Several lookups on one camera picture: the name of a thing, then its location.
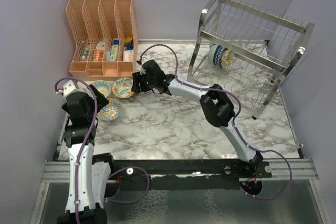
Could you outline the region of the orange star flower bowl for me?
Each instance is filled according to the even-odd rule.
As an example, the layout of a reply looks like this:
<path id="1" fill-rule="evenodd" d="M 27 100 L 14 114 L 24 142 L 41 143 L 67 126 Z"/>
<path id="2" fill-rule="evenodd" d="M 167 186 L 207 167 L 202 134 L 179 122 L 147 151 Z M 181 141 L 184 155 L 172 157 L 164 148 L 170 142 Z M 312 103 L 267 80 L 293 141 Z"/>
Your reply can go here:
<path id="1" fill-rule="evenodd" d="M 235 53 L 232 50 L 225 48 L 221 55 L 219 65 L 225 71 L 230 72 L 234 60 L 235 60 Z"/>

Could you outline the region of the green leaf orange flower bowl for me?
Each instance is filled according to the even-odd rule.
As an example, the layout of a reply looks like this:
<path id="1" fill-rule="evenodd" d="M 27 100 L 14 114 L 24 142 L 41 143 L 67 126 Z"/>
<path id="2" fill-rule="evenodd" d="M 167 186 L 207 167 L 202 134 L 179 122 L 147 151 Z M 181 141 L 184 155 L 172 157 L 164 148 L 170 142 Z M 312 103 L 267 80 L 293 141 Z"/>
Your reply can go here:
<path id="1" fill-rule="evenodd" d="M 116 97 L 126 99 L 133 96 L 134 94 L 132 91 L 132 86 L 133 79 L 123 77 L 113 83 L 112 92 Z"/>

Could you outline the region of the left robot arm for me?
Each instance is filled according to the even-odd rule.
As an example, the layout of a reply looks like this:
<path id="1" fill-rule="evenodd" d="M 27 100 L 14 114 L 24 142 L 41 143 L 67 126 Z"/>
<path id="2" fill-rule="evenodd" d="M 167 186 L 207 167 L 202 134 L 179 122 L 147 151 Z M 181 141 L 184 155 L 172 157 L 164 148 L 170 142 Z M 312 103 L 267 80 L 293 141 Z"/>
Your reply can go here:
<path id="1" fill-rule="evenodd" d="M 65 213 L 57 223 L 107 223 L 103 207 L 107 179 L 116 166 L 109 153 L 95 156 L 94 139 L 98 126 L 97 114 L 109 101 L 93 85 L 88 93 L 79 90 L 76 82 L 67 81 L 58 92 L 66 102 L 62 109 L 71 125 L 65 128 L 64 141 L 69 155 L 69 193 Z"/>

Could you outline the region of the blue orange floral bowl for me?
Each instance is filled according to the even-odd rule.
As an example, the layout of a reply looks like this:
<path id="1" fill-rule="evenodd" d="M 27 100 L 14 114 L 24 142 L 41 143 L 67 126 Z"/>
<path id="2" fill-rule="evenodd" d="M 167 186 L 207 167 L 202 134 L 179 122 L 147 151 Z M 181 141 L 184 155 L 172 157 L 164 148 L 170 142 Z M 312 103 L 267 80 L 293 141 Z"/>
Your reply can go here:
<path id="1" fill-rule="evenodd" d="M 98 113 L 98 117 L 104 121 L 113 121 L 118 119 L 123 111 L 122 103 L 116 98 L 109 98 L 109 103 Z"/>

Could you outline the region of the blue yellow sun bowl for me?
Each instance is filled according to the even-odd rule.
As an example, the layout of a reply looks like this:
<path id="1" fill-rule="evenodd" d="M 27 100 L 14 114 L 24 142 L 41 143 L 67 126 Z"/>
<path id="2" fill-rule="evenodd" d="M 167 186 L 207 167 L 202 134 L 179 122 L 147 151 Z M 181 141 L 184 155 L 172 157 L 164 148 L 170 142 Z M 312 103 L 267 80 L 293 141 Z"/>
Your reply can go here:
<path id="1" fill-rule="evenodd" d="M 104 80 L 97 80 L 91 83 L 105 98 L 108 98 L 111 94 L 111 85 Z"/>

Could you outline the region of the red patterned bowl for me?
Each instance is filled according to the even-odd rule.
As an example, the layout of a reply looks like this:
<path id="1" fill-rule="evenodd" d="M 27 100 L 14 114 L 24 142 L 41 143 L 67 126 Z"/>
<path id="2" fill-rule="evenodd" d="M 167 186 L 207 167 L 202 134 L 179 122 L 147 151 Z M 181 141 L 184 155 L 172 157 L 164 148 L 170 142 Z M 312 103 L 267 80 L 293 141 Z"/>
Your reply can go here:
<path id="1" fill-rule="evenodd" d="M 214 52 L 212 53 L 212 55 L 213 55 L 213 58 L 212 58 L 213 65 L 216 66 L 216 67 L 222 68 L 222 64 L 225 62 L 228 49 L 224 48 L 221 45 L 217 45 L 217 46 L 214 45 L 212 47 L 212 49 L 214 50 Z"/>

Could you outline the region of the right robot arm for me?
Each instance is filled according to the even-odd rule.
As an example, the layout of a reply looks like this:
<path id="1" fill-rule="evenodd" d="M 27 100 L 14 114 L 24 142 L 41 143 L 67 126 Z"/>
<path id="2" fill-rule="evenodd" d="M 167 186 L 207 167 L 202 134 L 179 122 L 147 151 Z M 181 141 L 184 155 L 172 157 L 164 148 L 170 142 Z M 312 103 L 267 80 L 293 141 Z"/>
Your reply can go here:
<path id="1" fill-rule="evenodd" d="M 141 69 L 132 75 L 134 93 L 157 90 L 158 94 L 178 96 L 197 102 L 207 122 L 219 128 L 234 147 L 242 163 L 242 173 L 246 177 L 254 177 L 259 173 L 263 156 L 249 145 L 245 134 L 235 124 L 234 105 L 220 85 L 206 87 L 179 81 L 174 75 L 165 74 L 154 60 L 145 63 L 138 60 L 137 63 Z"/>

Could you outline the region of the teal bowl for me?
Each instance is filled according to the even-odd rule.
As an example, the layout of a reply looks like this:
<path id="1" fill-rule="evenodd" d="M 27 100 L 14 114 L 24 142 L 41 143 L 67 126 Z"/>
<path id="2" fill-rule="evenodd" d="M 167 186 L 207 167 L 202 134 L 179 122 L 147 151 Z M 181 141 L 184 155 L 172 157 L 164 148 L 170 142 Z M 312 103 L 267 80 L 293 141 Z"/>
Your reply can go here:
<path id="1" fill-rule="evenodd" d="M 208 59 L 208 61 L 209 61 L 211 64 L 214 64 L 214 63 L 213 63 L 213 59 L 214 59 L 214 55 L 215 55 L 215 52 L 216 52 L 217 47 L 218 47 L 217 44 L 213 44 L 213 45 L 209 48 L 208 53 L 206 54 L 207 59 Z"/>

